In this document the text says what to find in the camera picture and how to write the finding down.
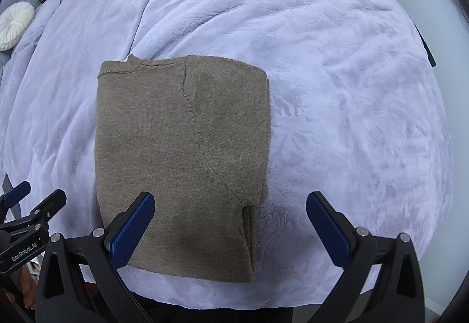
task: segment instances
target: round pillow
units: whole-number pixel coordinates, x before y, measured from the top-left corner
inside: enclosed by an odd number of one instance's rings
[[[34,18],[34,7],[27,2],[12,4],[0,15],[0,51],[13,48]]]

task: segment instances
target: fluffy fabric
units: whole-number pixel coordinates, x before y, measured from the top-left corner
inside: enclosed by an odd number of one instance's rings
[[[0,15],[0,51],[13,48],[34,18],[34,7],[27,2],[12,4]]]

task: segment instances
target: black clamp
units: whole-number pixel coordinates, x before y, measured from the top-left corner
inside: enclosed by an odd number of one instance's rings
[[[152,194],[142,192],[109,226],[87,237],[64,239],[54,233],[47,245],[38,283],[37,323],[106,323],[93,303],[80,265],[90,266],[106,305],[119,323],[152,323],[117,269],[126,266],[155,212]]]
[[[0,224],[5,222],[6,213],[10,209],[15,219],[21,218],[21,208],[19,202],[31,192],[31,186],[27,181],[12,187],[8,174],[3,179],[4,194],[0,196]]]
[[[65,193],[57,189],[38,204],[29,216],[0,225],[0,243],[3,243],[0,246],[0,276],[11,275],[45,250],[49,241],[48,222],[66,201]]]
[[[309,323],[344,323],[375,264],[381,264],[378,280],[362,315],[352,322],[425,322],[422,277],[408,234],[390,239],[355,228],[320,192],[309,194],[306,212],[332,262],[344,269]]]

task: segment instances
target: folded sweater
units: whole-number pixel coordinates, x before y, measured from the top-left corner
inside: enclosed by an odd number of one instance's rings
[[[269,86],[259,68],[208,56],[103,63],[95,143],[103,221],[141,191],[157,202],[129,264],[252,280],[269,140]]]

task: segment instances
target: person's hand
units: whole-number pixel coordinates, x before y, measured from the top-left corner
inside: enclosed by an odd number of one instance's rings
[[[21,268],[20,291],[23,294],[23,303],[26,308],[36,308],[36,282],[32,279],[31,273],[26,265]],[[5,291],[6,296],[11,303],[15,301],[15,297],[10,292]]]

